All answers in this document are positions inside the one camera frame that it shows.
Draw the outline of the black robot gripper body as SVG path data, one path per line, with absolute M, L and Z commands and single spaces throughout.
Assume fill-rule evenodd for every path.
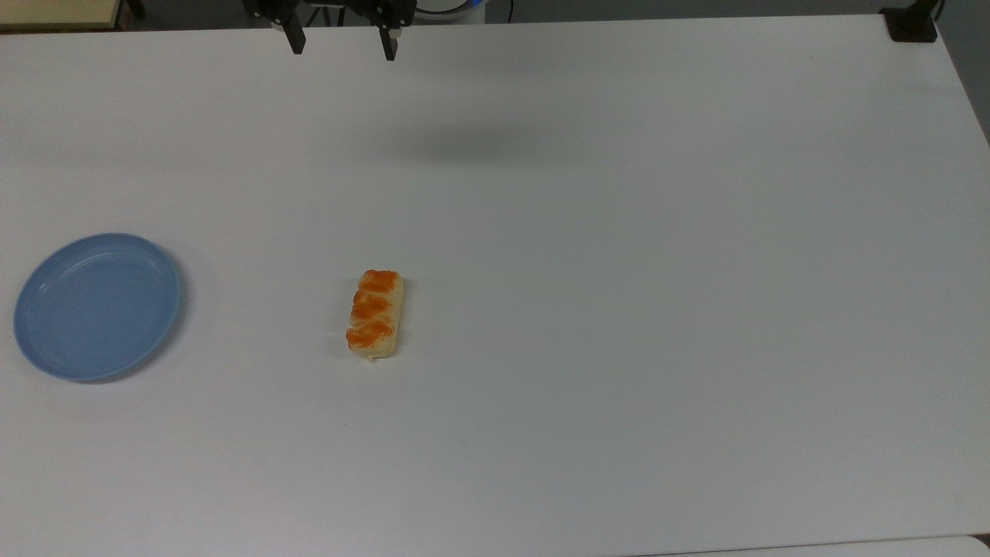
M 343 8 L 379 29 L 408 27 L 418 7 L 417 1 L 244 1 L 243 5 L 248 14 L 286 29 L 297 20 L 300 5 Z

